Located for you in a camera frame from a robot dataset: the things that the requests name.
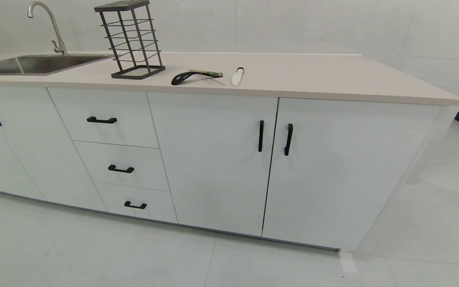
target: beige countertop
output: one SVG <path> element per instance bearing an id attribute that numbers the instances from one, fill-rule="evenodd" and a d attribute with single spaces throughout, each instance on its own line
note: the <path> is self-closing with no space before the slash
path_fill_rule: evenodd
<path id="1" fill-rule="evenodd" d="M 0 60 L 19 55 L 0 55 Z M 111 78 L 115 61 L 103 60 L 49 76 L 0 76 L 0 86 L 112 89 L 356 100 L 459 106 L 459 97 L 370 58 L 354 55 L 161 53 L 166 70 L 144 80 Z M 231 76 L 245 68 L 238 87 Z M 187 69 L 224 73 L 223 78 L 171 79 Z"/>

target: stainless steel sink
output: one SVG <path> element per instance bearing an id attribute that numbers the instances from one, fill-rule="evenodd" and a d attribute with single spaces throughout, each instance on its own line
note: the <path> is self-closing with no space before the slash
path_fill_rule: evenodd
<path id="1" fill-rule="evenodd" d="M 29 55 L 0 61 L 0 75 L 47 76 L 109 58 L 109 55 Z"/>

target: floor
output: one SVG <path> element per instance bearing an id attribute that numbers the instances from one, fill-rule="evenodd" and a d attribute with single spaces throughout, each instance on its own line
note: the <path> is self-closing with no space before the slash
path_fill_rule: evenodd
<path id="1" fill-rule="evenodd" d="M 0 195 L 0 287 L 459 286 L 459 123 L 355 253 Z"/>

